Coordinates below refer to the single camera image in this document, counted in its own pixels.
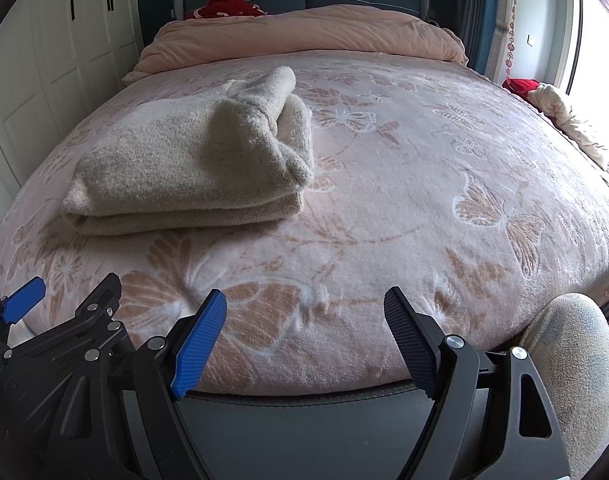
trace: pink duvet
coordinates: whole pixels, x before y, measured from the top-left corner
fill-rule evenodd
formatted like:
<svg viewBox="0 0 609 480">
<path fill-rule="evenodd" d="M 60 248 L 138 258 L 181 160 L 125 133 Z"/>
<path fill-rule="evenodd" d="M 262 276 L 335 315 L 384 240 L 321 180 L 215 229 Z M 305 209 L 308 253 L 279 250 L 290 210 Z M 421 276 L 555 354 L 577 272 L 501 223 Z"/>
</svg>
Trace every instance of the pink duvet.
<svg viewBox="0 0 609 480">
<path fill-rule="evenodd" d="M 165 25 L 123 82 L 240 57 L 304 50 L 353 50 L 466 65 L 462 42 L 446 28 L 392 10 L 338 5 L 273 16 L 231 16 Z"/>
</svg>

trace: ridged rubber pad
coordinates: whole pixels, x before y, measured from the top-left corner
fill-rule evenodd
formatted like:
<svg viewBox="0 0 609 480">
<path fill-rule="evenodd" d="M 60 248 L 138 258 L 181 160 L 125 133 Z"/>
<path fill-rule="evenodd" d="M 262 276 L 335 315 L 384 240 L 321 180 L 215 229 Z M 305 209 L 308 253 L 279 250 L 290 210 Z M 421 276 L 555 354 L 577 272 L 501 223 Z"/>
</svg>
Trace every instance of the ridged rubber pad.
<svg viewBox="0 0 609 480">
<path fill-rule="evenodd" d="M 2 321 L 5 324 L 19 322 L 34 308 L 46 294 L 46 285 L 42 278 L 34 277 L 16 290 L 4 305 Z"/>
<path fill-rule="evenodd" d="M 385 294 L 385 319 L 413 382 L 436 400 L 440 349 L 397 286 Z"/>
<path fill-rule="evenodd" d="M 212 290 L 196 316 L 198 320 L 176 356 L 176 373 L 171 382 L 171 390 L 179 399 L 198 384 L 204 365 L 216 345 L 226 320 L 224 294 L 219 290 Z"/>
</svg>

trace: red pillow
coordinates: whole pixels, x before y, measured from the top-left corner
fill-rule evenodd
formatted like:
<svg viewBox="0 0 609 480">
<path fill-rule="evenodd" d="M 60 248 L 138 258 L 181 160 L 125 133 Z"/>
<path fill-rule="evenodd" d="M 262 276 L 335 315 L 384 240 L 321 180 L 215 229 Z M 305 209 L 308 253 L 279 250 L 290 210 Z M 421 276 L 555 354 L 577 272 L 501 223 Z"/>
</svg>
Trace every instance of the red pillow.
<svg viewBox="0 0 609 480">
<path fill-rule="evenodd" d="M 255 4 L 245 0 L 209 0 L 206 6 L 190 10 L 184 16 L 185 20 L 196 18 L 226 18 L 228 16 L 264 16 L 264 12 Z"/>
<path fill-rule="evenodd" d="M 539 84 L 535 79 L 511 79 L 507 77 L 502 84 L 502 88 L 506 88 L 512 94 L 522 97 L 525 101 L 529 102 L 527 93 L 538 88 Z"/>
</svg>

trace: white wardrobe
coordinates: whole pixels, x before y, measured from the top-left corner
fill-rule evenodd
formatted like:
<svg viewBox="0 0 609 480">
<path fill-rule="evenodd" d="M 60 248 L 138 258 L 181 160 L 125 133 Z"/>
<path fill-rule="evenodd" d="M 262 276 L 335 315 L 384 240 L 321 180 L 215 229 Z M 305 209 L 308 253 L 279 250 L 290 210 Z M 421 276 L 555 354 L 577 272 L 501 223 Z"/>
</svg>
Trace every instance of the white wardrobe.
<svg viewBox="0 0 609 480">
<path fill-rule="evenodd" d="M 137 0 L 18 0 L 0 26 L 0 179 L 15 194 L 117 94 L 142 39 Z"/>
</svg>

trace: red garment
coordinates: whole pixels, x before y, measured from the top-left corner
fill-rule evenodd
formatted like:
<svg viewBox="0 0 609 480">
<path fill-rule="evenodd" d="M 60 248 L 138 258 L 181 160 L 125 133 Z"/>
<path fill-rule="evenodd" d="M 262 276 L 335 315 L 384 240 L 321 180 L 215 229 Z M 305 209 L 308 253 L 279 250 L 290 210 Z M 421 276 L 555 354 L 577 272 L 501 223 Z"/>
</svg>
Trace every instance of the red garment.
<svg viewBox="0 0 609 480">
<path fill-rule="evenodd" d="M 502 88 L 506 88 L 512 94 L 522 97 L 527 103 L 527 93 L 538 88 L 540 83 L 535 79 L 511 79 L 508 78 L 502 84 Z"/>
<path fill-rule="evenodd" d="M 195 18 L 225 18 L 227 16 L 263 16 L 264 12 L 255 4 L 245 0 L 209 0 L 206 6 L 191 10 L 184 16 L 185 20 Z"/>
</svg>

